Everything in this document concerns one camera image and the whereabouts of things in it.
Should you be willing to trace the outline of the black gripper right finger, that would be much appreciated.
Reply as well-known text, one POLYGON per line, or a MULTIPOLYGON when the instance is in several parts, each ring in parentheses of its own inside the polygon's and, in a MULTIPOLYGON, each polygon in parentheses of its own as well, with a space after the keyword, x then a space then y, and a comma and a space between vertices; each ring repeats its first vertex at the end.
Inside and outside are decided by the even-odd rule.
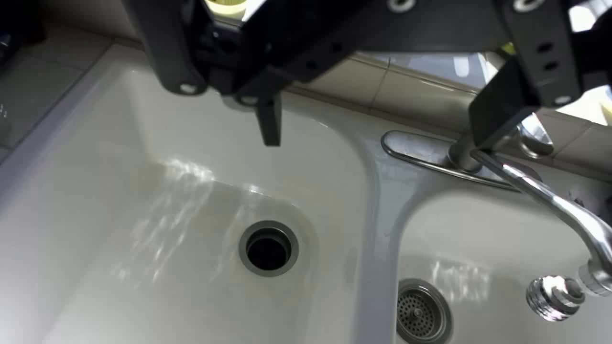
POLYGON ((494 149, 534 110, 536 93, 520 63, 509 59, 469 105, 474 145, 494 149))

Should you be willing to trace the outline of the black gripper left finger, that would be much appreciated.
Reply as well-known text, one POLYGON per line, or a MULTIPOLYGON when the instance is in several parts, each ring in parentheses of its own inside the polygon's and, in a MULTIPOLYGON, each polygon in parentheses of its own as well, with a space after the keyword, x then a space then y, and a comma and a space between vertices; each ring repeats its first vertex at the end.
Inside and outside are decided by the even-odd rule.
POLYGON ((281 145, 279 91, 283 78, 272 66, 241 66, 233 89, 239 105, 251 107, 256 114, 260 135, 266 147, 281 145))

